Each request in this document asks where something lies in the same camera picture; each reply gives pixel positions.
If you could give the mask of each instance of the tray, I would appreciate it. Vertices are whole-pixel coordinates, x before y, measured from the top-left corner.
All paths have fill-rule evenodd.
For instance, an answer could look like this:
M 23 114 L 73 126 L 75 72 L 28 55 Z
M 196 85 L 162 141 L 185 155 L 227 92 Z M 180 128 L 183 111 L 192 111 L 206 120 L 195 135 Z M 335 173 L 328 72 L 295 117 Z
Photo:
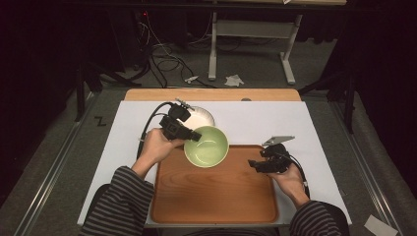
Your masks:
M 158 165 L 150 216 L 157 223 L 271 223 L 278 218 L 273 184 L 248 159 L 260 146 L 230 146 L 212 168 L 191 164 L 176 148 Z

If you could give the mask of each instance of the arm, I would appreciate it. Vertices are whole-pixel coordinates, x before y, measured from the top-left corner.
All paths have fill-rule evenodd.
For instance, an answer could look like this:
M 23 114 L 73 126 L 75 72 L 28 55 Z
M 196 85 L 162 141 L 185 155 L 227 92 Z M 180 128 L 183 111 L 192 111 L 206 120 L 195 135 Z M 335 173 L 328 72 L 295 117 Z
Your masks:
M 341 209 L 307 197 L 297 166 L 291 164 L 285 173 L 270 173 L 268 176 L 276 181 L 297 208 L 290 223 L 290 235 L 349 235 L 346 216 Z
M 145 181 L 149 170 L 183 141 L 168 141 L 160 129 L 152 129 L 143 151 L 132 166 L 119 167 L 108 190 L 86 219 L 81 235 L 141 235 L 147 220 L 153 185 Z

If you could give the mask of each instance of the striped shirt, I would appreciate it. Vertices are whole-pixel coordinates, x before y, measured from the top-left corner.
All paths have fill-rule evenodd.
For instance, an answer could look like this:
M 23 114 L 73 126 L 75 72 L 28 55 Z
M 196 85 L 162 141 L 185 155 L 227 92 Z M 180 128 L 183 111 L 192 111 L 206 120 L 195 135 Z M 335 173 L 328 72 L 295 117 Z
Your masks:
M 80 235 L 142 235 L 153 193 L 151 183 L 141 179 L 129 167 L 119 167 L 109 189 L 88 216 Z M 201 233 L 193 236 L 207 235 L 208 232 Z M 245 235 L 242 231 L 229 233 L 224 235 Z M 324 204 L 310 201 L 295 213 L 290 223 L 290 235 L 341 234 Z

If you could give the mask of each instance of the floor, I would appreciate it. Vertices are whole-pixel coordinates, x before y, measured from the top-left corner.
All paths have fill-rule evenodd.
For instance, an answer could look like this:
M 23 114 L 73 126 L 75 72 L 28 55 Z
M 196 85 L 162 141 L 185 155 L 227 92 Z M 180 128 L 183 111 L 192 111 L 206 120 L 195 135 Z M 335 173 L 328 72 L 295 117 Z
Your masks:
M 209 42 L 190 44 L 187 49 L 175 45 L 158 47 L 153 59 L 168 87 L 230 88 L 226 77 L 238 75 L 239 88 L 300 89 L 319 79 L 334 42 L 315 44 L 297 42 L 290 56 L 296 79 L 289 86 L 278 61 L 285 43 L 261 38 L 224 38 L 218 45 L 217 78 L 208 80 Z M 160 88 L 164 78 L 152 65 L 152 71 L 138 79 L 145 88 Z M 136 72 L 120 74 L 125 78 Z M 191 85 L 184 82 L 199 76 Z M 67 109 L 50 125 L 27 169 L 6 203 L 0 209 L 0 235 L 75 235 L 76 224 L 95 167 L 127 87 L 103 78 L 102 92 L 86 91 L 87 112 L 76 118 L 76 95 Z M 370 215 L 399 231 L 400 235 L 417 233 L 417 203 L 389 160 L 384 147 L 369 122 L 366 110 L 356 94 L 353 117 L 354 134 L 341 122 L 343 103 L 328 102 L 326 91 L 311 91 L 302 96 L 322 142 L 340 194 L 353 224 L 351 235 L 373 235 L 364 227 Z M 279 229 L 288 235 L 288 229 Z

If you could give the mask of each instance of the bowl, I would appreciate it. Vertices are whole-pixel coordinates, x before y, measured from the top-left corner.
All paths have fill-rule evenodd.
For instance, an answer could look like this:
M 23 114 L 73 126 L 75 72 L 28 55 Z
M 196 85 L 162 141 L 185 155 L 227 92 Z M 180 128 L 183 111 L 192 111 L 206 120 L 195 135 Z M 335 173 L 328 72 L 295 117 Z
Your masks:
M 224 133 L 214 126 L 203 126 L 195 132 L 202 137 L 199 141 L 188 140 L 184 144 L 184 152 L 194 165 L 209 168 L 219 164 L 229 151 L 229 142 Z
M 188 109 L 191 116 L 182 124 L 192 130 L 195 130 L 202 126 L 214 126 L 214 118 L 205 109 L 199 106 L 192 106 L 193 109 Z

